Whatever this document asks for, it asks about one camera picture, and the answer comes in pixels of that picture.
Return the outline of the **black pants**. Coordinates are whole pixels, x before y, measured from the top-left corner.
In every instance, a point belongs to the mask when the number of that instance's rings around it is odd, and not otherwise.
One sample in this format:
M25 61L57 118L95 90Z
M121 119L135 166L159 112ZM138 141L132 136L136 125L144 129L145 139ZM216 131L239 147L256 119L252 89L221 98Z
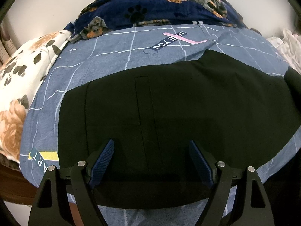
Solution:
M59 165L71 167L113 140L95 186L101 204L181 206L210 194L191 141L232 168L259 168L299 127L299 73L270 76L207 50L197 60L125 70L66 92Z

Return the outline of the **blue grid-pattern bedsheet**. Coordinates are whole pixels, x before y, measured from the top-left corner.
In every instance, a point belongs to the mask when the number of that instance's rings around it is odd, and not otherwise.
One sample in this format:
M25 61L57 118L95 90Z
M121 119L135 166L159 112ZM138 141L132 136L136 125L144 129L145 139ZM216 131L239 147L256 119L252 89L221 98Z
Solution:
M287 62L260 34L213 25L135 27L69 44L58 57L27 114L20 168L38 186L50 165L58 165L58 119L69 90L139 66L195 60L205 50L229 55L271 76L283 76Z

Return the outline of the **white floral pillow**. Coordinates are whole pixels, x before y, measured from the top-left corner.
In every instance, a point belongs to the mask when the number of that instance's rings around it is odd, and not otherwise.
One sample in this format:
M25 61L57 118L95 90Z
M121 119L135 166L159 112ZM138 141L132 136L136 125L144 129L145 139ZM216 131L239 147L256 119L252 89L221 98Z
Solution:
M29 107L70 36L62 30L32 39L1 67L1 154L8 160L19 162Z

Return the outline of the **white crumpled cloth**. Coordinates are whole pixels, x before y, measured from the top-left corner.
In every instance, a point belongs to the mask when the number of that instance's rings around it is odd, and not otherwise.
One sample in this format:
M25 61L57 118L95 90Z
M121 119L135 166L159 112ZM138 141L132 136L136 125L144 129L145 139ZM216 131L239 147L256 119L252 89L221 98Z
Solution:
M285 59L285 61L300 73L301 66L301 43L300 43L300 35L294 34L289 29L282 29L282 37L270 37L267 38L269 41L280 53L280 55Z

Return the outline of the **navy dog-print blanket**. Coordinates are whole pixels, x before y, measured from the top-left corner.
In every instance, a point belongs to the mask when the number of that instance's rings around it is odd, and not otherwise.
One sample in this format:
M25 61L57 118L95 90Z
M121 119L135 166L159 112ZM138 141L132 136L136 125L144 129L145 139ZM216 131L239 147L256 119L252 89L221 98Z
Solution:
M245 27L226 0L95 0L65 29L74 43L131 27L178 24Z

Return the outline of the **brown wooden bed frame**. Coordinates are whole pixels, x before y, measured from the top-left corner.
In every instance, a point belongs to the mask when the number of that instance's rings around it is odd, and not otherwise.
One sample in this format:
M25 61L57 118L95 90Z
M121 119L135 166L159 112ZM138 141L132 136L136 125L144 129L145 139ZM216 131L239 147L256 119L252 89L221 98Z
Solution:
M4 201L32 205L37 188L26 180L20 171L1 165L0 193Z

